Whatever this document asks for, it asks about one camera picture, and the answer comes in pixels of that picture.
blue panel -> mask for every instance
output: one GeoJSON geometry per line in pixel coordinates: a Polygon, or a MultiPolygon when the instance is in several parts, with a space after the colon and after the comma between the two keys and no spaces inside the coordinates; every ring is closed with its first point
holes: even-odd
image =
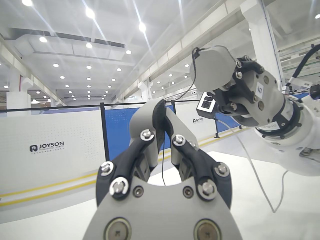
{"type": "MultiPolygon", "coordinates": [[[[126,150],[130,143],[129,122],[138,108],[105,110],[105,123],[110,160],[126,150]]],[[[169,136],[165,134],[165,149],[170,147],[169,136]]]]}

ceiling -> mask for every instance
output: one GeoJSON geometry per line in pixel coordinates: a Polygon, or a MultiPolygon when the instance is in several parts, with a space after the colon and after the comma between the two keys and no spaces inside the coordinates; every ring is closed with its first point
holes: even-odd
{"type": "MultiPolygon", "coordinates": [[[[178,0],[32,0],[34,7],[23,5],[22,0],[0,0],[0,33],[32,72],[68,105],[84,100],[99,103],[103,95],[108,103],[218,1],[181,0],[181,15],[178,0]],[[87,7],[95,13],[94,19],[86,16],[87,7]],[[145,33],[139,30],[140,21],[145,24],[145,33]],[[39,40],[42,36],[46,43],[39,40]]],[[[171,71],[177,83],[181,74],[188,72],[184,65],[180,63],[171,71]]],[[[161,80],[161,85],[169,86],[161,80]]],[[[9,75],[5,72],[0,76],[0,87],[7,84],[9,75]]],[[[31,90],[31,97],[40,99],[42,93],[31,90]]]]}

yellow line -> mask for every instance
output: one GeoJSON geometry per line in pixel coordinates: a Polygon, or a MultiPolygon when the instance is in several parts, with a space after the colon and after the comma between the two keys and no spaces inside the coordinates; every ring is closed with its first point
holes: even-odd
{"type": "Polygon", "coordinates": [[[48,193],[44,193],[44,194],[40,194],[40,195],[35,195],[35,196],[27,197],[27,198],[24,198],[24,199],[19,199],[19,200],[0,203],[0,207],[6,206],[6,205],[11,205],[11,204],[16,204],[16,203],[22,203],[22,202],[26,202],[26,201],[31,201],[31,200],[35,200],[35,199],[39,199],[39,198],[43,198],[43,197],[48,197],[48,196],[51,196],[51,195],[55,195],[55,194],[58,194],[58,193],[63,193],[63,192],[66,192],[66,191],[71,191],[71,190],[74,190],[74,189],[77,189],[77,188],[81,188],[81,187],[84,187],[84,186],[87,186],[87,185],[90,185],[90,184],[94,184],[94,183],[96,183],[96,181],[92,180],[92,181],[88,181],[88,182],[85,182],[85,183],[82,183],[82,184],[78,184],[78,185],[71,186],[71,187],[64,188],[64,189],[60,189],[60,190],[56,190],[56,191],[52,191],[52,192],[48,192],[48,193]]]}
{"type": "Polygon", "coordinates": [[[0,194],[0,197],[10,196],[10,195],[17,195],[17,194],[21,194],[21,193],[26,193],[26,192],[46,189],[46,188],[54,187],[54,186],[57,186],[57,185],[62,185],[62,184],[70,183],[70,182],[75,182],[75,181],[78,181],[78,180],[81,180],[81,179],[84,179],[84,178],[88,178],[88,177],[92,177],[92,176],[96,176],[96,175],[97,175],[97,172],[91,173],[91,174],[88,174],[88,175],[84,175],[82,177],[77,177],[77,178],[69,179],[69,180],[66,180],[66,181],[62,181],[62,182],[58,182],[58,183],[53,183],[53,184],[41,186],[41,187],[36,187],[36,188],[26,189],[26,190],[22,190],[22,191],[16,191],[16,192],[9,192],[9,193],[0,194]]]}

cable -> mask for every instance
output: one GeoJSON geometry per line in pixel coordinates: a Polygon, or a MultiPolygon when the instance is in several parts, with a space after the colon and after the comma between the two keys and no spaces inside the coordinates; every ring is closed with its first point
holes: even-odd
{"type": "Polygon", "coordinates": [[[218,121],[218,122],[220,122],[221,124],[225,125],[227,128],[229,128],[229,129],[232,131],[232,133],[235,135],[235,137],[238,139],[238,141],[240,142],[242,148],[244,149],[244,151],[245,151],[245,153],[246,153],[246,155],[247,155],[247,159],[249,160],[249,163],[250,163],[250,165],[251,165],[251,167],[252,167],[252,169],[253,169],[253,171],[254,171],[254,174],[255,174],[255,176],[256,176],[256,178],[257,178],[257,181],[258,181],[259,186],[260,186],[260,188],[261,188],[261,190],[262,190],[262,193],[263,193],[264,197],[266,198],[266,201],[268,202],[268,204],[269,204],[272,212],[275,214],[275,213],[277,212],[277,210],[279,209],[279,207],[280,207],[280,205],[281,205],[281,203],[282,203],[282,200],[283,200],[283,196],[284,196],[284,194],[285,194],[284,178],[285,178],[285,175],[287,174],[288,170],[286,170],[286,171],[282,174],[282,191],[281,191],[281,198],[280,198],[280,201],[279,201],[278,206],[277,206],[275,209],[273,209],[272,204],[271,204],[271,202],[270,202],[270,200],[269,200],[269,198],[268,198],[268,196],[267,196],[266,192],[264,191],[264,188],[263,188],[263,186],[262,186],[262,184],[261,184],[261,181],[260,181],[260,179],[259,179],[259,176],[258,176],[258,173],[257,173],[257,171],[256,171],[256,168],[255,168],[255,166],[254,166],[254,164],[253,164],[253,162],[252,162],[252,160],[251,160],[251,157],[250,157],[247,149],[245,148],[244,144],[242,143],[242,141],[240,140],[240,138],[238,137],[238,135],[233,131],[233,129],[232,129],[231,127],[229,127],[226,123],[220,121],[219,119],[215,119],[215,120],[218,121]]]}
{"type": "Polygon", "coordinates": [[[163,151],[162,151],[162,180],[163,184],[166,186],[165,179],[163,178],[163,161],[165,160],[165,139],[166,139],[166,133],[164,133],[163,137],[163,151]]]}
{"type": "Polygon", "coordinates": [[[295,70],[295,72],[294,72],[294,74],[292,75],[291,78],[296,78],[296,77],[298,77],[298,75],[300,74],[303,66],[306,64],[306,62],[308,61],[308,59],[309,59],[314,53],[316,53],[318,50],[320,50],[320,44],[315,45],[312,49],[310,49],[310,50],[308,51],[307,54],[305,54],[305,56],[304,56],[303,59],[301,60],[300,64],[297,66],[297,68],[296,68],[296,70],[295,70]]]}

white column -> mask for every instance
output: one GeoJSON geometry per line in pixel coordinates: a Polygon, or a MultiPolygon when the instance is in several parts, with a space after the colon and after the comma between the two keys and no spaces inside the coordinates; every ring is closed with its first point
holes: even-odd
{"type": "Polygon", "coordinates": [[[276,78],[281,89],[285,85],[285,79],[270,17],[263,0],[246,0],[240,8],[249,23],[257,62],[276,78]]]}

